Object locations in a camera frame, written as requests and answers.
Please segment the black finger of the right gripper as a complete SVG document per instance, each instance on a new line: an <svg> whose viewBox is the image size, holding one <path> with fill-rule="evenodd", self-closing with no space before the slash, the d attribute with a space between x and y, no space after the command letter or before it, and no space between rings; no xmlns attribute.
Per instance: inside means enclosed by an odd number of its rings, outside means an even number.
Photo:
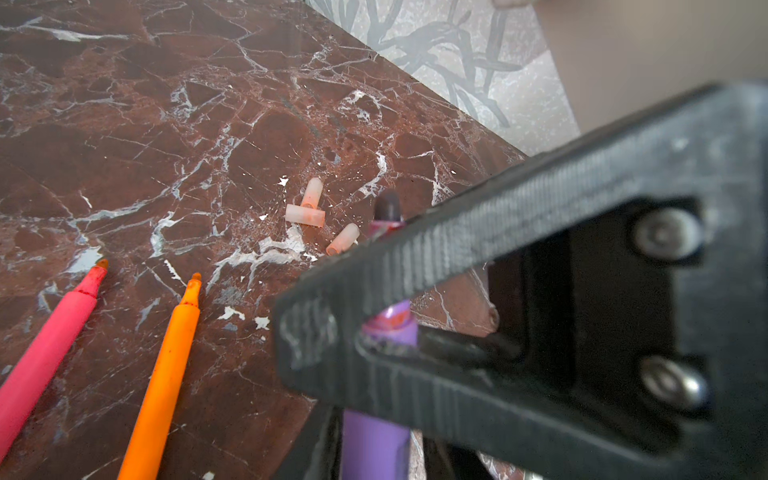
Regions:
<svg viewBox="0 0 768 480"><path fill-rule="evenodd" d="M408 300L414 346L363 325ZM284 385L547 479L767 475L767 85L705 86L331 257Z"/></svg>

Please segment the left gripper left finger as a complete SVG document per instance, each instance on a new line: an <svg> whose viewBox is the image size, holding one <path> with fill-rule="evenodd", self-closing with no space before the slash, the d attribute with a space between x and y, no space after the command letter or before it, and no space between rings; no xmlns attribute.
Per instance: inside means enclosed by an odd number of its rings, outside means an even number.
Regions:
<svg viewBox="0 0 768 480"><path fill-rule="evenodd" d="M339 479L343 412L340 407L316 403L272 479Z"/></svg>

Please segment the purple highlighter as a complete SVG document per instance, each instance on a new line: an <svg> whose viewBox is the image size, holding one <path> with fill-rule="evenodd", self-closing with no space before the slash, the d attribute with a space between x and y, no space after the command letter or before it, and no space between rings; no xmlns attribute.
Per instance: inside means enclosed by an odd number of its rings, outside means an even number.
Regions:
<svg viewBox="0 0 768 480"><path fill-rule="evenodd" d="M399 196L381 193L374 205L370 231L383 235L404 225ZM418 324L406 300L391 305L362 327L366 339L389 340L414 346ZM410 430L406 427L347 410L343 416L341 477L343 479L406 479L410 462Z"/></svg>

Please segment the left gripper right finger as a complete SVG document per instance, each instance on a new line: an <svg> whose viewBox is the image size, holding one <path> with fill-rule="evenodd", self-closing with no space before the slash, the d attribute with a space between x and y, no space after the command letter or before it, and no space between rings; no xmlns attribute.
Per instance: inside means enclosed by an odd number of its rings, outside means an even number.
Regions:
<svg viewBox="0 0 768 480"><path fill-rule="evenodd" d="M475 451L424 437L423 452L428 479L494 479Z"/></svg>

